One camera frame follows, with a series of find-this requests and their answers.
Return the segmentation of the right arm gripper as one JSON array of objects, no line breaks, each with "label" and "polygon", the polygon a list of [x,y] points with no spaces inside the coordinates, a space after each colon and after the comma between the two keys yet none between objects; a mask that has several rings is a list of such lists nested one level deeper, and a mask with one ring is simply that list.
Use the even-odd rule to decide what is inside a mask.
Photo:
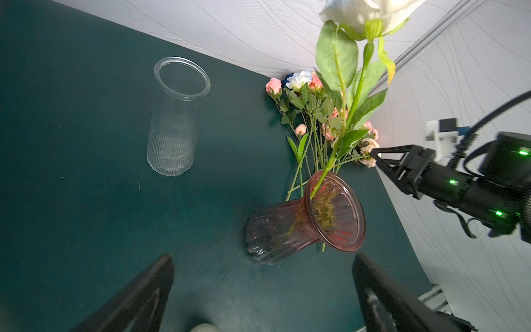
[{"label": "right arm gripper", "polygon": [[429,196],[455,208],[465,206],[473,177],[436,163],[435,154],[417,145],[373,148],[369,153],[403,193],[416,199]]}]

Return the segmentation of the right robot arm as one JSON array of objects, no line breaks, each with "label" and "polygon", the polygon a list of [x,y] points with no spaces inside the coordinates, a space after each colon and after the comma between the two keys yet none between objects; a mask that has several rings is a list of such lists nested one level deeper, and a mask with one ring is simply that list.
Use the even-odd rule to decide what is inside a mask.
[{"label": "right robot arm", "polygon": [[530,330],[530,129],[488,130],[523,93],[469,127],[426,124],[421,145],[372,151],[423,271],[482,331]]}]

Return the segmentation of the pink ribbed glass vase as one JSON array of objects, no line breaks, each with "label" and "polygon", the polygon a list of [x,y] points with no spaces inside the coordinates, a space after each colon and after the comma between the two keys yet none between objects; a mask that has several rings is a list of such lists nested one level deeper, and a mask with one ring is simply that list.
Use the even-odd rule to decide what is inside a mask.
[{"label": "pink ribbed glass vase", "polygon": [[315,242],[347,253],[361,248],[366,219],[360,200],[333,172],[311,197],[321,175],[310,178],[303,197],[249,216],[244,240],[254,260],[273,265]]}]

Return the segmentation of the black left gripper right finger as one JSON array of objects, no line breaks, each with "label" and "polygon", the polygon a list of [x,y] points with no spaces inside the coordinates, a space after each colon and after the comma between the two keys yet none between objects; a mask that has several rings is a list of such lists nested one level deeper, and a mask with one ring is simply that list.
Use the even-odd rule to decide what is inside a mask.
[{"label": "black left gripper right finger", "polygon": [[359,253],[352,274],[367,331],[458,331],[402,287],[369,256]]}]

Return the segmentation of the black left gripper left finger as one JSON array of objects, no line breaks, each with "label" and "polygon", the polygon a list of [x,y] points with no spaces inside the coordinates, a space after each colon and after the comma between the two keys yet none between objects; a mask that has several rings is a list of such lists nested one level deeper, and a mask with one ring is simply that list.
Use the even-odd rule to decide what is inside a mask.
[{"label": "black left gripper left finger", "polygon": [[73,331],[159,331],[174,283],[174,264],[161,255]]}]

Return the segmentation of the white rose stem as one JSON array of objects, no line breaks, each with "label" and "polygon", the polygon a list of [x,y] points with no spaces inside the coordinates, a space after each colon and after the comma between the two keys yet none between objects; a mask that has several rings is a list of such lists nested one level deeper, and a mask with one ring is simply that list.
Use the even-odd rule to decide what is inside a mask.
[{"label": "white rose stem", "polygon": [[422,1],[327,1],[315,50],[317,76],[332,101],[338,101],[339,127],[328,163],[312,195],[327,174],[367,135],[363,124],[386,94],[369,94],[383,74],[393,80],[396,65],[385,50],[385,38],[402,29]]}]

